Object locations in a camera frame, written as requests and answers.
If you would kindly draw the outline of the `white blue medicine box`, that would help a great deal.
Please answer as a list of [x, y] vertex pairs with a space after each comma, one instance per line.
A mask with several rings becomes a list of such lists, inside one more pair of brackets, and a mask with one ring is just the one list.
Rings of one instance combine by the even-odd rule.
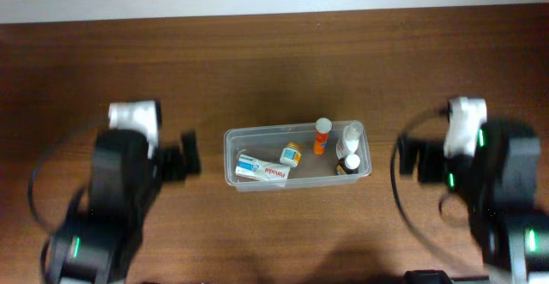
[[239, 177], [257, 181], [286, 181], [291, 168], [241, 154], [238, 157], [235, 173]]

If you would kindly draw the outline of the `clear capped spray bottle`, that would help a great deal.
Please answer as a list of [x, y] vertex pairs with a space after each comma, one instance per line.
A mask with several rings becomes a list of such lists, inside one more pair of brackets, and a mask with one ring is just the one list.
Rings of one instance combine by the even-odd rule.
[[338, 159], [346, 158], [354, 154], [359, 146], [359, 139], [362, 136], [364, 127], [360, 122], [352, 122], [347, 125], [336, 143], [336, 155]]

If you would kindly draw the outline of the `dark bottle white cap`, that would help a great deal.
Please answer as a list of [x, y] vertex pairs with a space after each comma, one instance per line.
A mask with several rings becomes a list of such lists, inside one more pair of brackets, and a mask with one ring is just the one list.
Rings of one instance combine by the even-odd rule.
[[356, 154], [350, 154], [344, 158], [338, 160], [336, 165], [337, 175], [351, 175], [356, 174], [359, 170], [361, 159]]

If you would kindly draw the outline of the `orange tablet tube white cap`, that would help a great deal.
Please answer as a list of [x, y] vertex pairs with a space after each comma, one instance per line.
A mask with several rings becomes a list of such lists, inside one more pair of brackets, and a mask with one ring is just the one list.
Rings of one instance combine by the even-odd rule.
[[322, 155], [325, 152], [326, 144], [329, 139], [329, 132], [332, 130], [332, 123], [327, 118], [319, 118], [315, 123], [316, 137], [313, 151], [316, 155]]

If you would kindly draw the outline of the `small jar yellow lid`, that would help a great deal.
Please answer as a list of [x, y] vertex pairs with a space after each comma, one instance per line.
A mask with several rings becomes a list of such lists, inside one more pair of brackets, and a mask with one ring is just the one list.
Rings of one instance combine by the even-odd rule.
[[302, 147], [295, 142], [289, 142], [281, 152], [280, 163], [295, 168], [301, 160]]

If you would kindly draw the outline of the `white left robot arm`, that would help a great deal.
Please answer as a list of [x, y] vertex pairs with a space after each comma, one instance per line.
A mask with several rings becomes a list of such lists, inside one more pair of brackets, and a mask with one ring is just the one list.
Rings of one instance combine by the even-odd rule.
[[71, 199], [63, 223], [45, 243], [45, 283], [123, 283], [143, 241], [148, 211], [164, 183], [201, 171], [194, 132], [150, 151], [136, 130], [98, 134], [87, 186]]

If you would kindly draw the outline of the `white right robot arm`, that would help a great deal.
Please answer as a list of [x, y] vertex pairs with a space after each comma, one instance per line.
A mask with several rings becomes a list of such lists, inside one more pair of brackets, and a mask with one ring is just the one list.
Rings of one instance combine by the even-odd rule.
[[[449, 116], [441, 141], [414, 138], [414, 120], [397, 137], [390, 177], [444, 184], [467, 205], [467, 224], [492, 275], [507, 283], [548, 280], [548, 216], [535, 205], [540, 139], [515, 120]], [[372, 170], [365, 129], [336, 122], [325, 154], [306, 153], [311, 124], [229, 130], [226, 182], [240, 191], [352, 184]]]

